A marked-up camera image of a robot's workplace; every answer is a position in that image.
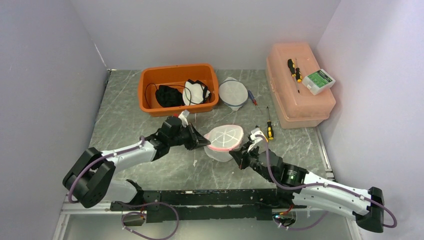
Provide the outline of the white mesh pink-zip laundry bag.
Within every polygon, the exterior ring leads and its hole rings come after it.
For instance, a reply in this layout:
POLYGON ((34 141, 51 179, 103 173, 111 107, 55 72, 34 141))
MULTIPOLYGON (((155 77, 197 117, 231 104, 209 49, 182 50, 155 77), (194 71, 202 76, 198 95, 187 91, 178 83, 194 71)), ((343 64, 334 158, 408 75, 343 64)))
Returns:
POLYGON ((244 137, 244 130, 239 125, 221 125, 213 128, 204 137, 210 144, 204 147, 208 157, 218 162, 228 162, 233 157, 229 151, 237 149, 244 137))

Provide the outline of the black white bra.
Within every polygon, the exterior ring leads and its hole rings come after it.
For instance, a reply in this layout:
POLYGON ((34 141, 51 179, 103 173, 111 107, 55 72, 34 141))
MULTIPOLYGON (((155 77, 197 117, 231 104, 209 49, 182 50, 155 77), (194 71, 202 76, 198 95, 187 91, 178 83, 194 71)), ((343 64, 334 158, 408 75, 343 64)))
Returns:
POLYGON ((210 101, 212 93, 209 87, 200 80, 188 79, 183 85, 157 85, 148 83, 144 90, 144 98, 150 107, 147 99, 147 91, 153 87, 153 96, 162 108, 195 106, 205 104, 210 101))

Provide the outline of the white mesh blue-zip laundry bag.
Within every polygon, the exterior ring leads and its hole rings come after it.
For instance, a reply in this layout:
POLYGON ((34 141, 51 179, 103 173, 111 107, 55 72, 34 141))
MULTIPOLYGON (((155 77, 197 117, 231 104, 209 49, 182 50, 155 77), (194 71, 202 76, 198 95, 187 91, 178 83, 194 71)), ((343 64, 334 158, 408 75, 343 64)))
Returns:
POLYGON ((239 80, 227 77, 219 85, 219 98, 233 111, 238 111, 248 101, 248 90, 239 80))

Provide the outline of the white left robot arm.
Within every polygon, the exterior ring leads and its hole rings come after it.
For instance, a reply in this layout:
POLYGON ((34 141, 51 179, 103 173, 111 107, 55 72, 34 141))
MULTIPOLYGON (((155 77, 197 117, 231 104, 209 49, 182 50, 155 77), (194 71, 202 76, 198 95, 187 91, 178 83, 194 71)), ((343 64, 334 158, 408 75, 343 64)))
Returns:
POLYGON ((195 150, 210 145, 185 117, 169 116, 153 134, 114 150, 86 149, 62 180, 68 201, 92 208, 102 200, 117 202, 131 210, 145 204, 145 192, 135 181, 114 181, 116 173, 142 163, 156 161, 170 148, 195 150))

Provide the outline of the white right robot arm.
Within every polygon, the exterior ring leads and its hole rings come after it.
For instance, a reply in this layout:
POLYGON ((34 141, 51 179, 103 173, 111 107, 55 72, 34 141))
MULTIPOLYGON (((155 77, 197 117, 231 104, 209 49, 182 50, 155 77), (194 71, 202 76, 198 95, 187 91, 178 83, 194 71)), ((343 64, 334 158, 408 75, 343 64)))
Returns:
POLYGON ((369 232, 384 231, 384 195, 378 187, 359 189, 325 179, 305 168, 285 163, 270 150, 262 153, 246 145, 229 151, 239 169, 251 168, 278 187, 276 203, 319 208, 336 213, 369 232))

